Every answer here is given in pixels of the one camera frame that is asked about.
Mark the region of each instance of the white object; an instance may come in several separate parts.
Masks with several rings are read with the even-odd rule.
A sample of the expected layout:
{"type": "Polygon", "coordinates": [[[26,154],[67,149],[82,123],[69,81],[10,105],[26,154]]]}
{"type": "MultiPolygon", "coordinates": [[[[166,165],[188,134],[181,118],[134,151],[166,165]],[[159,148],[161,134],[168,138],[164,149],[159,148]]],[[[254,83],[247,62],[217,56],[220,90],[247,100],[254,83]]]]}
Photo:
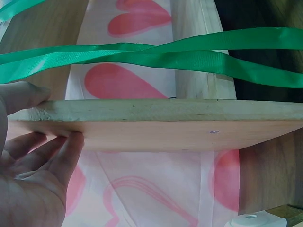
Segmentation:
{"type": "Polygon", "coordinates": [[[230,222],[226,223],[225,227],[286,227],[287,221],[285,218],[280,218],[276,215],[267,213],[266,211],[257,212],[254,214],[240,215],[230,222]]]}

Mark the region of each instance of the green ribbon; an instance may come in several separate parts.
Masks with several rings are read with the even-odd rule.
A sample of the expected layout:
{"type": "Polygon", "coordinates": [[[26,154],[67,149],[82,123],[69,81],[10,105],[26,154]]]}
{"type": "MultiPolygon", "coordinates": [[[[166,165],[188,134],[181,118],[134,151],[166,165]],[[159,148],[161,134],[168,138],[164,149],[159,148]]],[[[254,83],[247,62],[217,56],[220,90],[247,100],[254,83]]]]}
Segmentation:
{"type": "Polygon", "coordinates": [[[45,0],[13,0],[0,8],[0,22],[11,19],[22,11],[37,5],[45,0]]]}
{"type": "Polygon", "coordinates": [[[303,30],[263,27],[199,35],[160,46],[118,43],[33,49],[0,55],[0,83],[69,64],[119,62],[153,68],[219,73],[262,85],[302,88],[301,73],[255,64],[213,51],[303,50],[302,40],[303,30]]]}

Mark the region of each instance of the wooden surface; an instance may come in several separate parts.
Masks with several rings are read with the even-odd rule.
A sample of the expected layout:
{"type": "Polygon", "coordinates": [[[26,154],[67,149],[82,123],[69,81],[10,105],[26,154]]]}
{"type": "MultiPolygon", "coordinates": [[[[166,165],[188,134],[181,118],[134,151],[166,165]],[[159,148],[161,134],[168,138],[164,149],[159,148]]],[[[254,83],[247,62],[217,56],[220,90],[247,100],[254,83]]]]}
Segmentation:
{"type": "Polygon", "coordinates": [[[267,213],[273,214],[287,220],[287,227],[294,227],[303,222],[303,209],[290,205],[282,205],[269,210],[267,213]]]}
{"type": "Polygon", "coordinates": [[[303,127],[303,104],[240,100],[70,100],[9,117],[8,137],[81,131],[86,150],[245,148],[303,127]]]}
{"type": "MultiPolygon", "coordinates": [[[[260,26],[303,28],[302,0],[215,0],[224,30],[260,26]]],[[[303,52],[233,51],[230,55],[303,72],[303,52]]],[[[238,99],[303,102],[303,89],[235,80],[238,99]]],[[[240,151],[240,214],[287,203],[303,207],[303,130],[240,151]]]]}
{"type": "MultiPolygon", "coordinates": [[[[0,53],[75,45],[88,0],[47,0],[15,16],[1,43],[0,53]]],[[[70,66],[37,73],[25,81],[52,89],[53,100],[65,97],[70,66]]]]}
{"type": "MultiPolygon", "coordinates": [[[[174,40],[222,31],[214,0],[171,0],[171,8],[174,40]]],[[[206,72],[177,70],[176,93],[177,98],[236,99],[232,78],[206,72]]]]}

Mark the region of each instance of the white fabric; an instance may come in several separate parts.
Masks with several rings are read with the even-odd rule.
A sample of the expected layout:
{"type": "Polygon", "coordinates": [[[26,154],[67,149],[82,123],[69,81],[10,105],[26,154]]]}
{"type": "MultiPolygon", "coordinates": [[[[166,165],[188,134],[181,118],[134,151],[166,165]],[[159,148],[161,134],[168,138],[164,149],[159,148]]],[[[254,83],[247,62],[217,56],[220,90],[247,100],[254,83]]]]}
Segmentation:
{"type": "MultiPolygon", "coordinates": [[[[81,27],[78,45],[118,42],[160,45],[171,42],[171,23],[159,24],[144,31],[142,29],[136,34],[122,34],[119,37],[109,32],[108,25],[117,16],[129,13],[128,16],[131,17],[131,13],[142,13],[140,10],[145,6],[142,2],[150,3],[152,0],[91,2],[81,27]],[[122,3],[126,10],[119,9],[117,2],[122,3]]],[[[163,16],[164,11],[161,8],[170,14],[169,0],[155,0],[151,4],[154,11],[144,9],[149,17],[152,13],[155,17],[163,16]]],[[[122,93],[121,90],[124,91],[121,98],[129,98],[128,96],[137,91],[135,85],[144,87],[144,92],[140,90],[135,94],[138,96],[142,94],[155,98],[174,97],[174,70],[108,63],[73,65],[66,99],[116,98],[122,93]],[[126,72],[132,82],[116,87],[126,74],[107,77],[103,69],[108,70],[109,67],[126,72]],[[113,84],[113,87],[110,90],[107,90],[107,87],[101,89],[104,83],[113,84]]],[[[228,220],[237,216],[236,210],[231,210],[231,201],[228,200],[228,197],[235,198],[234,204],[237,207],[237,155],[237,151],[220,154],[213,151],[83,151],[68,189],[68,212],[63,227],[222,227],[228,220]],[[233,197],[229,196],[228,192],[231,191],[233,197]]]]}

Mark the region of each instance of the wooden plank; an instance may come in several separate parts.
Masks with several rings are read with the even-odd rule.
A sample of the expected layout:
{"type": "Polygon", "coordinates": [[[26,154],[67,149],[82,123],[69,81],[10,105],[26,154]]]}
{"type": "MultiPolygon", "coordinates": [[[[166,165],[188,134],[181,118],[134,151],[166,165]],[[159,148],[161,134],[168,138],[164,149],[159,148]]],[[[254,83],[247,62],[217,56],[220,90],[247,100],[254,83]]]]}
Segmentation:
{"type": "MultiPolygon", "coordinates": [[[[0,53],[75,45],[89,0],[48,0],[10,22],[0,43],[0,53]]],[[[52,89],[53,100],[65,97],[70,66],[39,72],[24,81],[52,89]]]]}
{"type": "MultiPolygon", "coordinates": [[[[175,40],[222,31],[214,0],[171,0],[171,8],[175,40]]],[[[177,70],[176,93],[177,98],[236,99],[232,78],[206,72],[177,70]]]]}
{"type": "Polygon", "coordinates": [[[248,147],[303,127],[303,104],[240,100],[45,102],[9,117],[8,137],[81,131],[85,150],[210,151],[248,147]]]}

